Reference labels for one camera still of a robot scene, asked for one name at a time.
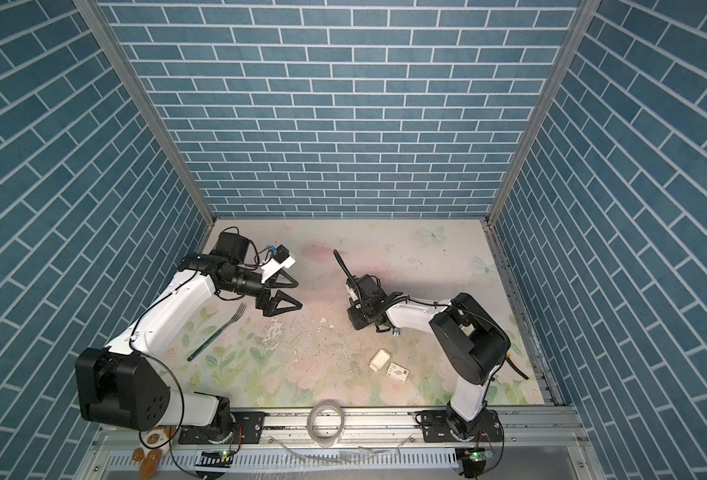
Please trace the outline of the white staple box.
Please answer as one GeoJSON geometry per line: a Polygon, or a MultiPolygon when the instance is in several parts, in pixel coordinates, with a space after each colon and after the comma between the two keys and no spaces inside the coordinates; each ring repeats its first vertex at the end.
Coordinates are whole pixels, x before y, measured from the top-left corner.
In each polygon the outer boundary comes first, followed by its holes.
{"type": "Polygon", "coordinates": [[[392,380],[405,383],[407,382],[407,378],[409,378],[409,370],[399,364],[396,364],[395,362],[391,362],[391,364],[389,364],[389,368],[387,368],[387,377],[392,380]]]}

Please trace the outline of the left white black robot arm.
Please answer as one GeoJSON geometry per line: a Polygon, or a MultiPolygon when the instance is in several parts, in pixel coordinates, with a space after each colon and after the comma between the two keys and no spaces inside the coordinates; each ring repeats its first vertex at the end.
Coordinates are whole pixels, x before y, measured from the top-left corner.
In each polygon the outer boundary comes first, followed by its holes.
{"type": "Polygon", "coordinates": [[[87,348],[78,356],[75,378],[84,420],[136,431],[201,428],[211,442],[232,433],[228,399],[186,393],[178,381],[166,383],[157,370],[177,334],[222,292],[253,298],[266,317],[301,310],[301,303],[285,292],[298,285],[286,276],[295,262],[289,250],[268,248],[266,258],[249,264],[252,246],[238,231],[221,232],[209,254],[191,253],[181,260],[169,286],[127,330],[103,348],[87,348]]]}

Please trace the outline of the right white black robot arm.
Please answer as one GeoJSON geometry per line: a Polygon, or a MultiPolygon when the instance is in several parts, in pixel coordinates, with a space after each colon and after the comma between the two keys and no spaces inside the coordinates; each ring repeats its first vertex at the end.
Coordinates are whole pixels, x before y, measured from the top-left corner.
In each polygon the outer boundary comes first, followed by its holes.
{"type": "Polygon", "coordinates": [[[449,412],[465,427],[481,418],[511,340],[473,296],[459,293],[451,300],[429,301],[387,294],[371,275],[349,276],[345,287],[348,318],[356,330],[373,325],[379,333],[412,329],[433,334],[457,374],[449,412]]]}

